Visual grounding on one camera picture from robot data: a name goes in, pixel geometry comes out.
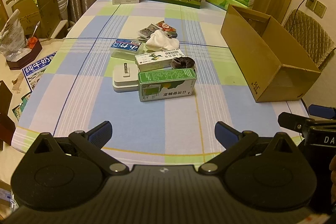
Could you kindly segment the person right hand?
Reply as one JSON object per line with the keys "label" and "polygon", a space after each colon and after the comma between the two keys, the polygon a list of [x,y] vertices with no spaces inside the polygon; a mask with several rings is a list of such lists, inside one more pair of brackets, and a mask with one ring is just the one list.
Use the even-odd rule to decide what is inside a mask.
{"label": "person right hand", "polygon": [[336,200],[336,156],[334,156],[330,162],[329,170],[331,171],[331,202]]}

